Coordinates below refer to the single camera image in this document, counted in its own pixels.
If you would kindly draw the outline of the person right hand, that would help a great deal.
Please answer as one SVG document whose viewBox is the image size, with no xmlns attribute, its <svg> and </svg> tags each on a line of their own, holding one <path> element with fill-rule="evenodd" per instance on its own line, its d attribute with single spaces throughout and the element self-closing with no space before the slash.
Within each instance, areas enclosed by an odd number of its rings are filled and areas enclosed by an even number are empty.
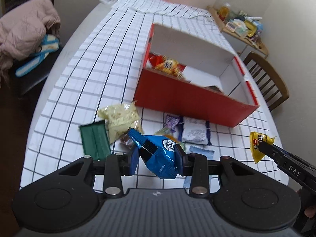
<svg viewBox="0 0 316 237">
<path fill-rule="evenodd" d="M 300 201 L 301 201 L 301 208 L 304 208 L 304 214 L 308 218 L 315 217 L 315 193 L 311 193 L 306 188 L 300 188 L 297 191 Z"/>
</svg>

